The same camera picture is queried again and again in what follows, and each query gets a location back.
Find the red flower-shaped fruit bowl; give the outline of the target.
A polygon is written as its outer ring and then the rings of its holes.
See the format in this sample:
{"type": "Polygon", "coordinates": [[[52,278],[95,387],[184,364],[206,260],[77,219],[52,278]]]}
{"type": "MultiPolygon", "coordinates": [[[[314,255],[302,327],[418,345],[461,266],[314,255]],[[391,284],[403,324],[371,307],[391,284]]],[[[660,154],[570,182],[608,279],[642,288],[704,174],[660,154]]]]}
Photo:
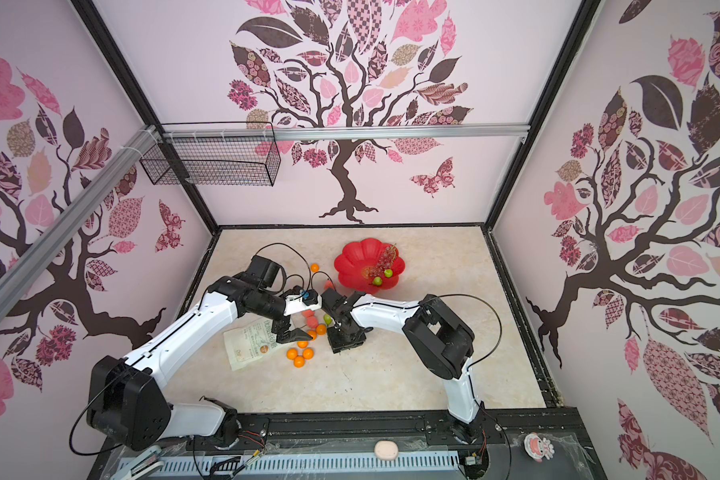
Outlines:
{"type": "Polygon", "coordinates": [[[393,265],[394,275],[391,278],[382,278],[383,284],[381,286],[372,284],[371,270],[386,244],[390,243],[382,242],[376,238],[367,238],[346,244],[342,252],[334,260],[334,268],[338,273],[339,283],[347,289],[369,294],[376,294],[381,290],[394,288],[406,268],[406,263],[399,250],[398,259],[393,265]]]}

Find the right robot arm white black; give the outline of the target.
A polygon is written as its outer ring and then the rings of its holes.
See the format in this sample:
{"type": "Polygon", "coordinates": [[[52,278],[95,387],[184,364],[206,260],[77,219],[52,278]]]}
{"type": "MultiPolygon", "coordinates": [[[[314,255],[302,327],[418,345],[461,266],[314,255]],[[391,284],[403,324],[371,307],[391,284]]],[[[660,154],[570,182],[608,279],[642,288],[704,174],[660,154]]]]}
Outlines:
{"type": "Polygon", "coordinates": [[[335,354],[363,345],[374,329],[404,335],[424,367],[443,380],[453,437],[461,444],[476,440],[481,404],[471,377],[475,335],[440,297],[401,302],[360,291],[344,296],[329,288],[321,300],[334,321],[328,341],[335,354]]]}

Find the purple fake grape bunch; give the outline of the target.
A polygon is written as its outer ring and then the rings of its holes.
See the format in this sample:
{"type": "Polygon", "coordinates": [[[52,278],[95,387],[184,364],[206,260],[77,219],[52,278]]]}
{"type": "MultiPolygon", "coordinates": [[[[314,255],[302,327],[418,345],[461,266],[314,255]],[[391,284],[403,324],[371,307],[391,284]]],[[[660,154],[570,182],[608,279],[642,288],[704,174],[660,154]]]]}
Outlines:
{"type": "Polygon", "coordinates": [[[374,278],[376,276],[380,276],[381,278],[386,278],[384,276],[384,271],[386,269],[392,269],[394,272],[393,265],[398,259],[398,255],[398,249],[394,245],[386,244],[371,270],[372,277],[374,278]]]}

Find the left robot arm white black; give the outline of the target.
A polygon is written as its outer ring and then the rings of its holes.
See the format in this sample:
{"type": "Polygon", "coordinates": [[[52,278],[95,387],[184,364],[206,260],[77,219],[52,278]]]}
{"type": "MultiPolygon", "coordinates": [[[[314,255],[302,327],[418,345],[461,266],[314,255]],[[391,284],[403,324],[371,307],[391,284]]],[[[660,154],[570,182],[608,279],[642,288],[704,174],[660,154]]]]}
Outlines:
{"type": "Polygon", "coordinates": [[[247,313],[267,318],[280,344],[306,339],[291,317],[320,301],[312,289],[271,286],[283,268],[254,256],[244,272],[223,276],[199,303],[157,337],[123,358],[106,356],[92,369],[89,404],[82,414],[93,429],[133,451],[167,438],[201,437],[218,448],[232,446],[240,429],[236,410],[215,399],[171,404],[163,393],[181,366],[218,332],[247,313]]]}

